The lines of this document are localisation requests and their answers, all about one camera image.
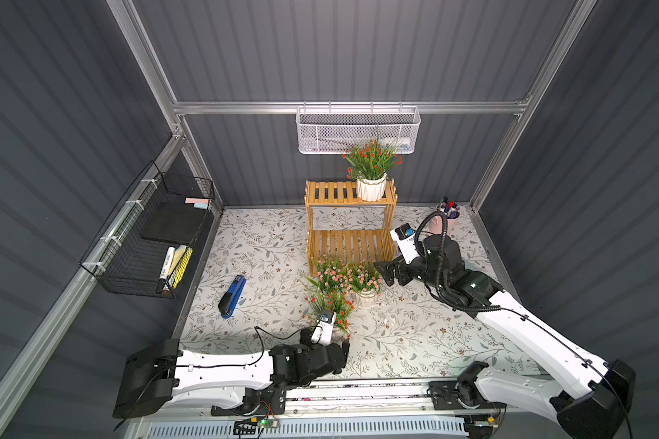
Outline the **red flower pot two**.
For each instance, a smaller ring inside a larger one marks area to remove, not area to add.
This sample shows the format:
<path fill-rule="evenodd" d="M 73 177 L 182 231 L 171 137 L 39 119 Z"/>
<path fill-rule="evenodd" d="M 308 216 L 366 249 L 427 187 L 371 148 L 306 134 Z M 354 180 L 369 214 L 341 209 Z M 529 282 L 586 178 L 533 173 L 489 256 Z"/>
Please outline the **red flower pot two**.
<path fill-rule="evenodd" d="M 311 291 L 306 299 L 309 304 L 309 314 L 313 320 L 319 321 L 322 311 L 331 311 L 336 314 L 335 327 L 338 327 L 344 334 L 350 333 L 349 317 L 355 311 L 356 305 L 351 301 L 348 293 L 315 290 Z"/>

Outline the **pink flower pot two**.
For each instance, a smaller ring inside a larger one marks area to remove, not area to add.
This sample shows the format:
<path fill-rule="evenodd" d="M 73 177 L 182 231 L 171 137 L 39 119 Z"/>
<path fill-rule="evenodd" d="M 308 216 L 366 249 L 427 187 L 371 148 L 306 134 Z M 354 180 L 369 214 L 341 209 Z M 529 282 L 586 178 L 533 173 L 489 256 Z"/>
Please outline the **pink flower pot two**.
<path fill-rule="evenodd" d="M 372 262 L 350 264 L 347 276 L 355 302 L 361 307 L 373 305 L 382 294 L 382 276 Z"/>

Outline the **pink flower pot one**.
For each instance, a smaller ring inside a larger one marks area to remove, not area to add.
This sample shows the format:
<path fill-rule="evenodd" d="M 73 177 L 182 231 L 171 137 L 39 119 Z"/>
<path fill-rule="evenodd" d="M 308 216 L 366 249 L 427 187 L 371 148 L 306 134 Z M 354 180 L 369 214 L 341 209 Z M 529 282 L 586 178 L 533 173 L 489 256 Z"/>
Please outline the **pink flower pot one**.
<path fill-rule="evenodd" d="M 306 280 L 309 285 L 322 294 L 346 293 L 350 291 L 350 266 L 339 259 L 311 260 L 309 276 Z"/>

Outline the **red flower pot one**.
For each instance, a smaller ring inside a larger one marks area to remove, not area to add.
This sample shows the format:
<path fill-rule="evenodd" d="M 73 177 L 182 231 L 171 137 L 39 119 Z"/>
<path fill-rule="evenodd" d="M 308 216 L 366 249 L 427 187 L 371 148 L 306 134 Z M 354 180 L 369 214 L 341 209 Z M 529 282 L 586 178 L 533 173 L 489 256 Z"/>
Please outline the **red flower pot one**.
<path fill-rule="evenodd" d="M 359 199 L 379 201 L 386 193 L 387 174 L 402 164 L 397 146 L 381 139 L 368 139 L 349 147 L 342 155 L 349 163 L 347 177 L 356 182 Z"/>

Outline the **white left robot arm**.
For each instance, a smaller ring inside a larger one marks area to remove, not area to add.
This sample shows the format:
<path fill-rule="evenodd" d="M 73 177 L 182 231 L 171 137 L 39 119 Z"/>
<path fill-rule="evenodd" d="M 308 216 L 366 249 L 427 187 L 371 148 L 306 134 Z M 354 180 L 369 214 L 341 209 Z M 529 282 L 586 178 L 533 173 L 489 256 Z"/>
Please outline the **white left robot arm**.
<path fill-rule="evenodd" d="M 113 418 L 163 407 L 208 406 L 212 416 L 285 413 L 287 393 L 346 366 L 350 342 L 278 345 L 259 353 L 208 355 L 166 339 L 126 359 Z"/>

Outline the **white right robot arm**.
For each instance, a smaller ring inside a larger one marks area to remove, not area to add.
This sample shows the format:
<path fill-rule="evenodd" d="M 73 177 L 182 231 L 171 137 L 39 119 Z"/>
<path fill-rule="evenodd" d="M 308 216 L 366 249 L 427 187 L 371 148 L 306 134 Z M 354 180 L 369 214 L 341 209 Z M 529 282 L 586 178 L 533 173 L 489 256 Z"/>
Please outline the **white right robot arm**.
<path fill-rule="evenodd" d="M 475 360 L 453 390 L 464 407 L 513 405 L 554 422 L 572 438 L 613 438 L 631 424 L 636 373 L 629 365 L 604 360 L 556 332 L 490 276 L 467 268 L 450 237 L 419 241 L 409 225 L 390 236 L 400 254 L 376 266 L 387 285 L 419 281 L 441 304 L 508 338 L 548 374 L 527 379 Z"/>

